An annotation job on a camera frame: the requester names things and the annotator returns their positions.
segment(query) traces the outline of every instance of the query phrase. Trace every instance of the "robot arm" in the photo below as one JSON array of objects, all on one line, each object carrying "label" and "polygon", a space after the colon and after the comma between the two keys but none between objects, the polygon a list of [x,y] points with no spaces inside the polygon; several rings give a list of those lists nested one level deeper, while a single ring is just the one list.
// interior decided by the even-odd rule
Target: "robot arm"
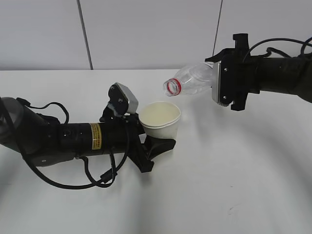
[{"label": "robot arm", "polygon": [[[55,117],[34,113],[30,110],[33,107],[24,99],[3,97],[0,99],[0,144],[20,152],[28,166],[41,179],[59,188],[109,187],[127,157],[142,173],[150,172],[154,165],[151,159],[173,149],[175,140],[147,136],[145,142],[141,143],[139,135],[144,134],[144,129],[136,114],[136,97],[126,86],[119,83],[110,87],[108,95],[110,101],[99,123],[68,123],[66,109],[59,103],[51,103],[59,105],[65,112],[64,124]],[[118,166],[115,165],[114,153],[124,153]],[[110,155],[112,168],[100,180],[95,181],[89,173],[87,157],[103,154]],[[83,159],[91,184],[58,184],[36,168],[74,158]]]},{"label": "robot arm", "polygon": [[[291,58],[284,52],[268,48],[262,56],[251,56],[248,34],[235,34],[235,48],[227,48],[219,54],[207,58],[214,62],[215,80],[212,84],[212,98],[222,106],[232,103],[231,109],[245,109],[248,93],[259,94],[269,91],[298,95],[312,102],[312,61],[311,55]],[[277,52],[285,58],[268,58],[271,52]]]}]

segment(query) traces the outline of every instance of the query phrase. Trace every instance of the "cup rim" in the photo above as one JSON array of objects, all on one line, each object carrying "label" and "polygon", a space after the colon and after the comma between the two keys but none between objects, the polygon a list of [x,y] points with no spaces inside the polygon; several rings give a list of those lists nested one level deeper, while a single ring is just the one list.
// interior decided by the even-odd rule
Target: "cup rim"
[{"label": "cup rim", "polygon": [[141,123],[144,127],[150,128],[150,129],[164,128],[164,127],[167,127],[167,126],[170,126],[170,125],[176,123],[176,122],[180,119],[180,117],[181,117],[181,110],[180,110],[180,108],[178,108],[177,105],[173,104],[172,102],[168,102],[168,101],[155,101],[155,102],[152,102],[152,103],[148,104],[147,106],[145,106],[140,112],[142,112],[146,107],[148,107],[148,106],[150,106],[150,105],[153,105],[153,104],[156,104],[156,103],[168,103],[168,104],[170,104],[170,105],[176,107],[176,109],[179,110],[179,115],[178,115],[175,119],[173,119],[173,120],[171,120],[171,121],[169,121],[169,122],[167,122],[167,123],[165,123],[165,124],[160,124],[160,125],[151,126],[151,125],[148,125],[148,124],[144,124],[144,123],[141,121],[141,119],[140,119],[140,114],[139,114],[139,115],[138,115],[138,119],[139,119],[140,123]]}]

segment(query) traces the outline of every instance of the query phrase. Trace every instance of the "cable connector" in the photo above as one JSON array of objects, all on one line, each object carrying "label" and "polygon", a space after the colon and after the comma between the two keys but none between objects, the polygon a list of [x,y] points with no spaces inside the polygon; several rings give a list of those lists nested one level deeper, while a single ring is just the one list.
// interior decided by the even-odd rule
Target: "cable connector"
[{"label": "cable connector", "polygon": [[101,175],[100,178],[104,183],[107,183],[108,181],[110,181],[113,178],[112,169],[109,169],[107,172]]}]

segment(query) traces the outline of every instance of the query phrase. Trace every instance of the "black wire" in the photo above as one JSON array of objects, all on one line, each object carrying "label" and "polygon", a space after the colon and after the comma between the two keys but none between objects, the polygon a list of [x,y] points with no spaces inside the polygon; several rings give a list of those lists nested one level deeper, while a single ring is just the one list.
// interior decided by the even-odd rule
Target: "black wire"
[{"label": "black wire", "polygon": [[295,42],[295,43],[298,43],[298,44],[302,44],[302,45],[305,45],[305,46],[310,46],[312,47],[312,44],[309,44],[308,42],[303,42],[303,41],[300,41],[300,40],[295,40],[295,39],[290,39],[290,38],[271,38],[271,39],[266,39],[266,40],[263,40],[263,41],[260,41],[258,42],[257,44],[253,45],[249,50],[248,52],[246,53],[245,57],[243,58],[243,61],[242,62],[245,62],[246,58],[248,57],[248,55],[250,54],[250,52],[252,50],[254,50],[256,47],[258,47],[259,45],[261,44],[264,44],[266,42],[269,42],[269,41],[290,41],[290,42]]},{"label": "black wire", "polygon": [[12,122],[12,119],[10,117],[10,114],[9,112],[7,111],[7,109],[5,108],[4,106],[4,103],[2,101],[2,99],[0,98],[0,110],[9,126],[9,129],[11,130],[12,132],[12,135],[15,139],[15,142],[18,146],[18,149],[19,149],[19,152],[20,154],[22,155],[23,159],[25,160],[26,164],[29,166],[29,168],[40,178],[42,179],[44,182],[52,185],[52,186],[55,186],[55,187],[58,187],[58,188],[61,188],[61,189],[69,189],[69,190],[80,190],[80,189],[88,189],[88,188],[91,188],[91,187],[94,187],[95,185],[94,184],[86,184],[86,185],[65,185],[65,184],[60,184],[60,183],[57,183],[51,179],[49,179],[48,177],[46,177],[41,171],[38,170],[38,168],[31,162],[31,160],[28,158],[28,155],[23,147],[23,145],[21,144],[20,142],[20,137],[18,136],[17,132],[16,132],[16,129],[14,127],[14,124]]},{"label": "black wire", "polygon": [[120,161],[120,163],[118,164],[118,166],[116,167],[115,165],[115,158],[114,158],[114,154],[113,154],[113,151],[112,149],[109,149],[109,154],[110,154],[110,159],[111,159],[111,165],[112,165],[112,168],[109,169],[106,173],[109,173],[109,176],[111,176],[111,180],[112,182],[109,183],[109,184],[102,184],[103,181],[96,181],[94,180],[94,178],[92,177],[90,171],[89,171],[89,160],[87,157],[80,157],[80,159],[83,160],[84,162],[84,171],[88,177],[88,179],[90,180],[91,183],[95,184],[96,186],[98,187],[101,187],[101,188],[107,188],[109,186],[111,186],[115,180],[115,177],[116,177],[116,174],[117,174],[117,171],[122,167],[122,165],[125,163],[127,157],[128,157],[128,153],[129,153],[129,149],[130,149],[130,137],[129,137],[129,130],[128,130],[128,126],[126,123],[124,123],[124,127],[125,127],[125,131],[126,131],[126,137],[127,137],[127,144],[126,144],[126,150],[125,150],[125,153]]},{"label": "black wire", "polygon": [[278,49],[275,49],[273,47],[268,47],[267,48],[267,52],[268,53],[276,53],[284,58],[291,58],[291,56],[289,56],[288,54],[286,54],[284,51],[281,51],[281,50],[278,50]]},{"label": "black wire", "polygon": [[66,120],[65,120],[64,124],[68,124],[68,122],[69,122],[69,113],[68,113],[67,109],[62,104],[60,104],[59,102],[53,101],[53,102],[50,102],[49,104],[46,104],[43,107],[35,107],[35,106],[31,106],[31,105],[29,105],[27,107],[32,108],[32,109],[43,110],[43,109],[47,108],[49,105],[59,106],[62,109],[62,111],[65,113],[65,116],[66,116]]},{"label": "black wire", "polygon": [[305,54],[304,51],[307,47],[307,45],[309,45],[309,42],[312,41],[312,37],[310,37],[309,39],[307,39],[304,44],[302,45],[301,47],[301,50],[300,50],[300,56],[307,59],[307,60],[311,60],[311,58],[309,58],[309,56],[312,55],[312,53],[309,53],[309,54]]},{"label": "black wire", "polygon": [[113,184],[113,182],[114,182],[114,180],[115,180],[115,178],[116,178],[116,164],[115,164],[115,158],[114,158],[114,154],[113,154],[113,152],[112,152],[112,150],[110,149],[110,153],[109,153],[109,155],[110,155],[110,159],[111,159],[111,166],[112,166],[112,182],[110,182],[110,183],[108,183],[108,184],[102,184],[102,180],[101,181],[96,181],[93,177],[92,177],[92,175],[91,175],[91,173],[90,173],[90,171],[89,171],[89,159],[87,158],[87,157],[80,157],[80,159],[82,159],[83,160],[83,162],[84,162],[84,172],[86,173],[86,175],[87,175],[87,177],[88,177],[88,179],[90,180],[90,182],[92,183],[92,184],[95,184],[96,186],[98,186],[98,187],[100,187],[100,188],[108,188],[108,187],[110,187],[112,184]]}]

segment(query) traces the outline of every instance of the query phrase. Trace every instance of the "yellow label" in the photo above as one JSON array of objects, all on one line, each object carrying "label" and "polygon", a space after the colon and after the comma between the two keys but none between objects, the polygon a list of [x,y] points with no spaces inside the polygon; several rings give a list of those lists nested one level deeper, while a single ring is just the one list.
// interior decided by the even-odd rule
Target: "yellow label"
[{"label": "yellow label", "polygon": [[90,123],[92,132],[92,150],[102,148],[102,133],[98,123]]}]

